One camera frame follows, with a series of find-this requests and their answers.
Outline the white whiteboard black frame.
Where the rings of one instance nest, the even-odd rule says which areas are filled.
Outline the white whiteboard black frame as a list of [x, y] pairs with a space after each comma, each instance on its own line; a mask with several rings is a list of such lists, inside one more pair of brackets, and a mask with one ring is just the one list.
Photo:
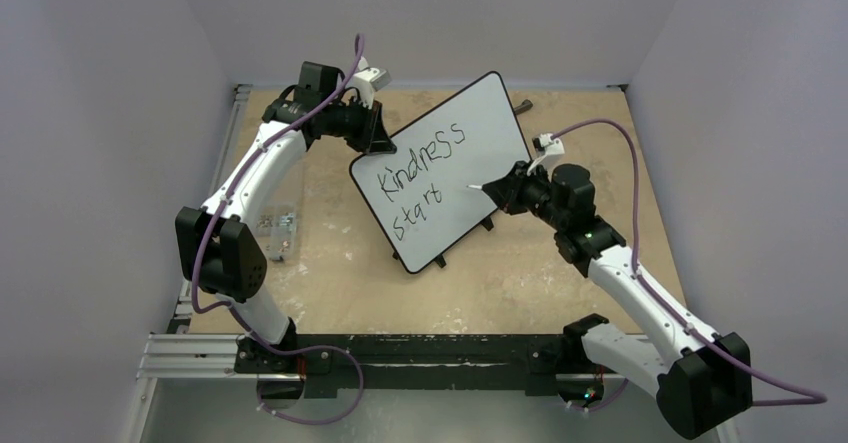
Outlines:
[[391, 137], [395, 154], [362, 155], [351, 178], [410, 274], [496, 210], [467, 188], [530, 158], [502, 76], [490, 71]]

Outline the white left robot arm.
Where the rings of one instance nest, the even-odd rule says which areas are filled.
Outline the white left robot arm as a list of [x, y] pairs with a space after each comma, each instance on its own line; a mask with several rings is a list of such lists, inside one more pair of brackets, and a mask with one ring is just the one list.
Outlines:
[[223, 307], [242, 326], [237, 362], [270, 373], [304, 368], [295, 323], [263, 286], [267, 257], [255, 226], [274, 188], [322, 137], [341, 138], [364, 155], [396, 152], [375, 98], [390, 80], [388, 70], [365, 60], [350, 73], [303, 63], [297, 83], [264, 110], [251, 149], [224, 183], [200, 207], [178, 212], [179, 258], [192, 309], [204, 314]]

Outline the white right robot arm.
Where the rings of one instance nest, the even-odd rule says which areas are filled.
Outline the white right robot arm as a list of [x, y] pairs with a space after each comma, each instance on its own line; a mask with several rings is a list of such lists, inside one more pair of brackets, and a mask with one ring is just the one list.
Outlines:
[[652, 396], [668, 425], [689, 440], [752, 407], [751, 377], [733, 363], [750, 363], [747, 343], [689, 313], [640, 265], [635, 249], [598, 215], [588, 169], [563, 164], [547, 172], [517, 162], [481, 190], [504, 213], [530, 213], [550, 226], [560, 256], [609, 294], [647, 339], [586, 317], [561, 344], [569, 367], [595, 363], [619, 373]]

